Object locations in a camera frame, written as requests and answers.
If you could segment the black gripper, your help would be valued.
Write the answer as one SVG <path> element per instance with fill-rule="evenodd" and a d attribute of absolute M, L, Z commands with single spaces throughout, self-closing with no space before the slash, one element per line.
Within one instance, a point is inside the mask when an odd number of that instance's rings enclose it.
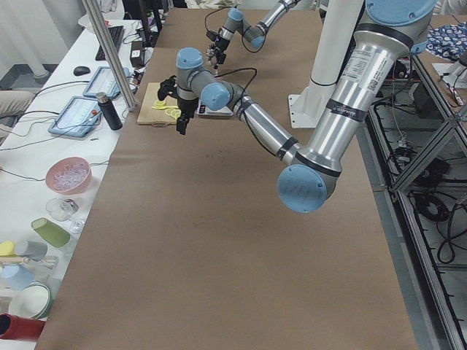
<path fill-rule="evenodd" d="M 159 101 L 165 101 L 167 97 L 174 98 L 177 101 L 177 106 L 182 115 L 177 119 L 176 130 L 181 135 L 185 135 L 190 120 L 194 118 L 199 98 L 185 90 L 180 90 L 177 87 L 177 77 L 175 75 L 160 83 L 157 97 Z"/>
<path fill-rule="evenodd" d="M 220 69 L 223 66 L 223 62 L 226 58 L 225 51 L 229 46 L 229 40 L 223 36 L 222 31 L 214 32 L 214 31 L 207 31 L 207 38 L 212 41 L 208 49 L 213 49 L 216 52 L 216 59 L 214 58 L 209 59 L 209 65 L 216 70 Z"/>

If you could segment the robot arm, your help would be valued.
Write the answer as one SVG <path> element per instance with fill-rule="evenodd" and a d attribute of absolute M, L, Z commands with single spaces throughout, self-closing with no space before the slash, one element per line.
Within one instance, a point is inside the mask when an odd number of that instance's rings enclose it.
<path fill-rule="evenodd" d="M 312 136 L 301 145 L 244 87 L 219 80 L 192 47 L 177 53 L 177 73 L 164 80 L 160 100 L 175 98 L 184 133 L 199 105 L 228 108 L 286 168 L 277 180 L 280 200 L 308 213 L 332 195 L 341 158 L 399 58 L 426 46 L 434 1 L 325 1 L 325 17 L 309 85 L 290 97 L 290 117 Z"/>
<path fill-rule="evenodd" d="M 235 33 L 240 34 L 243 47 L 250 53 L 257 53 L 265 44 L 266 37 L 271 27 L 287 12 L 294 8 L 299 1 L 286 0 L 278 1 L 257 24 L 250 24 L 244 13 L 236 7 L 231 7 L 228 11 L 224 24 L 218 31 L 207 28 L 207 37 L 212 42 L 207 48 L 207 61 L 214 68 L 218 69 L 223 65 L 227 57 L 231 40 Z"/>

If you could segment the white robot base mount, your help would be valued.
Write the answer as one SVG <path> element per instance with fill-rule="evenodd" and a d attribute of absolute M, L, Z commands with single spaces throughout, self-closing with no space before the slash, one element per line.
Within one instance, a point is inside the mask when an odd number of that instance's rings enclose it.
<path fill-rule="evenodd" d="M 324 1 L 326 14 L 309 84 L 301 94 L 289 96 L 293 128 L 315 128 L 336 88 L 344 58 L 364 8 L 364 1 Z"/>

